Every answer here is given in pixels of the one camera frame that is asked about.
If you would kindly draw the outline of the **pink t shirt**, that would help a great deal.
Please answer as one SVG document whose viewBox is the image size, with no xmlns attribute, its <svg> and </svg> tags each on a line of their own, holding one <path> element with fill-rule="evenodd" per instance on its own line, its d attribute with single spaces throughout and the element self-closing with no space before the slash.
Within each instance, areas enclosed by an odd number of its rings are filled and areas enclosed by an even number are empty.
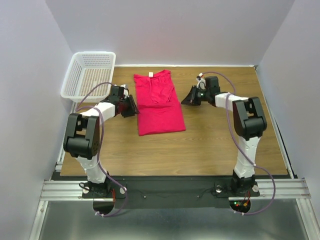
<svg viewBox="0 0 320 240">
<path fill-rule="evenodd" d="M 181 103 L 169 70 L 162 70 L 152 76 L 134 74 L 133 80 L 140 136 L 186 130 Z"/>
</svg>

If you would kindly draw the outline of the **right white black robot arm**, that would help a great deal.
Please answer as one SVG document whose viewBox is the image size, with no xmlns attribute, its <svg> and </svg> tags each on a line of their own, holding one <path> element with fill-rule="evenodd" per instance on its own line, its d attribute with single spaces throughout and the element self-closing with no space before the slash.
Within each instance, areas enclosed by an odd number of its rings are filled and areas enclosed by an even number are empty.
<svg viewBox="0 0 320 240">
<path fill-rule="evenodd" d="M 267 120 L 258 97 L 241 97 L 222 92 L 217 76 L 204 77 L 201 73 L 181 104 L 199 106 L 207 102 L 226 110 L 228 129 L 238 154 L 229 189 L 242 195 L 256 184 L 256 153 L 258 144 L 267 129 Z"/>
</svg>

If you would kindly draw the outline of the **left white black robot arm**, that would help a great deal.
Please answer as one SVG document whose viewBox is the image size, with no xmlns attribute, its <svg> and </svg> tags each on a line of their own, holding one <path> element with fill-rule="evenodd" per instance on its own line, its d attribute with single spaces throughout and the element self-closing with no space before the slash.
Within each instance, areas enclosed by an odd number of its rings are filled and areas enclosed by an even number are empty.
<svg viewBox="0 0 320 240">
<path fill-rule="evenodd" d="M 100 163 L 105 121 L 121 115 L 124 118 L 138 114 L 133 96 L 127 86 L 111 85 L 109 95 L 94 106 L 83 106 L 68 116 L 63 149 L 75 158 L 87 176 L 80 183 L 84 195 L 104 198 L 115 191 L 111 179 Z"/>
</svg>

